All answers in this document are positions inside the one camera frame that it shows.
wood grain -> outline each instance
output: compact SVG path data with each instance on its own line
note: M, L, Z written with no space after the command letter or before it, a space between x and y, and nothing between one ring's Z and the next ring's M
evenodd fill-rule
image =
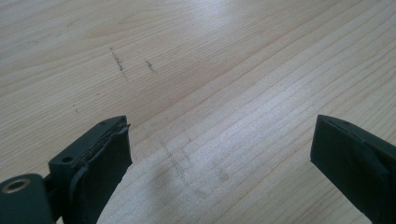
M0 179L127 115L99 223L369 223L309 161L317 114L396 145L396 3L0 3Z

